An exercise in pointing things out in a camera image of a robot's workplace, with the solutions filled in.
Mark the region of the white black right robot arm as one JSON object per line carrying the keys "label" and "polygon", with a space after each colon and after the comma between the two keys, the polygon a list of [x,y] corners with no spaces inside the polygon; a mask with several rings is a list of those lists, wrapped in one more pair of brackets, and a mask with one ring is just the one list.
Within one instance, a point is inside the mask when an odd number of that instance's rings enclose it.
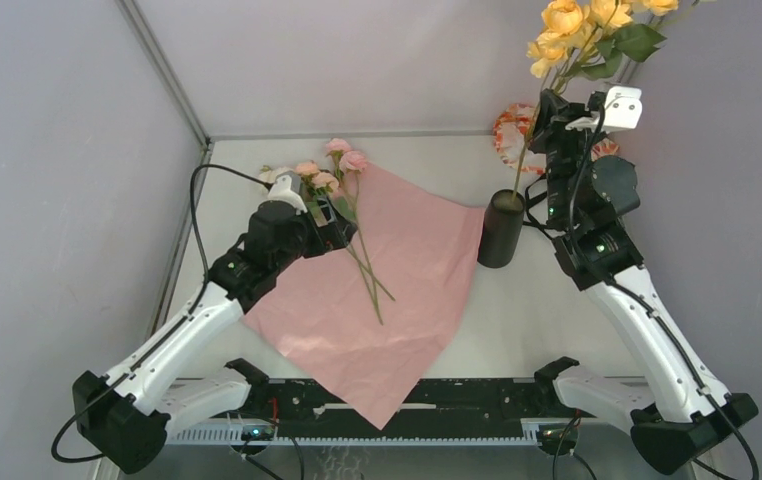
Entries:
{"label": "white black right robot arm", "polygon": [[596,144],[635,128],[636,88],[614,86],[585,103],[542,91],[529,148],[545,157],[547,219],[562,271],[610,320],[641,369],[631,387],[563,357],[537,371],[536,406],[549,416],[576,409],[626,433],[646,463],[663,475],[687,465],[758,414],[700,359],[664,306],[624,224],[638,208],[635,166],[617,155],[595,157]]}

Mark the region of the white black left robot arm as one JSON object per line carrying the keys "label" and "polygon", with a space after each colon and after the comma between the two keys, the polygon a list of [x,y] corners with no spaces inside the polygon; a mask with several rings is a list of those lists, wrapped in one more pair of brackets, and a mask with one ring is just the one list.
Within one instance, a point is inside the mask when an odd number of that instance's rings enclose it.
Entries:
{"label": "white black left robot arm", "polygon": [[143,470],[166,441],[218,413],[247,417],[268,407],[268,388],[233,367],[170,389],[183,368],[228,326],[239,322],[300,258],[349,246],[357,225],[319,196],[316,220],[302,204],[267,200],[236,243],[206,271],[181,310],[134,353],[102,375],[86,371],[73,383],[78,433],[126,474]]}

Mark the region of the yellow artificial flower stem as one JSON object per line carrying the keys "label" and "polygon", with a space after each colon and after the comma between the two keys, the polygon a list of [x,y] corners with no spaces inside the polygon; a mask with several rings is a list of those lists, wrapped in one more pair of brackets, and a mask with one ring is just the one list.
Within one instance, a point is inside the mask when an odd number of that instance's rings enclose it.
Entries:
{"label": "yellow artificial flower stem", "polygon": [[642,64],[662,47],[663,25],[696,7],[679,0],[550,1],[543,29],[528,43],[530,73],[557,94],[584,78],[612,80],[626,63]]}

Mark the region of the black ribbon with gold text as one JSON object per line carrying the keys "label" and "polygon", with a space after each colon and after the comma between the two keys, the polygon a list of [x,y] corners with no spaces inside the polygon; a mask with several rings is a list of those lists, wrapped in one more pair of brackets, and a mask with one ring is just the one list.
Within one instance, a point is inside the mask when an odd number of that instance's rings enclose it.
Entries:
{"label": "black ribbon with gold text", "polygon": [[547,232],[546,226],[542,222],[540,222],[532,213],[532,208],[539,205],[541,202],[543,202],[547,198],[548,193],[543,192],[538,195],[532,196],[531,189],[538,183],[544,181],[545,179],[546,179],[546,174],[541,174],[539,177],[533,180],[528,186],[526,186],[525,189],[523,190],[523,200],[524,200],[523,225],[526,227],[531,227],[536,229],[542,235],[544,235],[547,239],[552,239],[552,236]]}

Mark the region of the pink wrapping paper sheet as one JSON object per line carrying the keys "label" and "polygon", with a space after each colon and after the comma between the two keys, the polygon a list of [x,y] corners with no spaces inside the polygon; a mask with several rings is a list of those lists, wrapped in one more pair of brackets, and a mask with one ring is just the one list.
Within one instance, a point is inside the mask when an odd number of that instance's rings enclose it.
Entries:
{"label": "pink wrapping paper sheet", "polygon": [[373,268],[396,300],[380,295],[375,307],[340,250],[293,263],[244,322],[382,427],[461,325],[483,211],[374,165],[361,176],[358,208]]}

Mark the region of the peach artificial rose stem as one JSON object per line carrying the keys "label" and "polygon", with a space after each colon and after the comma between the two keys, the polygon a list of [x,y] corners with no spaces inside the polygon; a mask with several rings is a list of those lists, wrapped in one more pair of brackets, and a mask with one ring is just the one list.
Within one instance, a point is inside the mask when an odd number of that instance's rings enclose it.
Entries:
{"label": "peach artificial rose stem", "polygon": [[355,261],[369,298],[375,307],[379,306],[379,296],[395,301],[395,296],[376,275],[369,255],[369,248],[364,234],[360,230],[358,200],[361,192],[361,176],[369,166],[365,160],[344,160],[343,156],[333,157],[331,169],[323,169],[316,162],[308,161],[297,165],[297,173],[307,190],[308,200],[314,202],[317,197],[326,196],[333,202],[335,210],[357,228],[356,246],[348,246],[347,252]]}

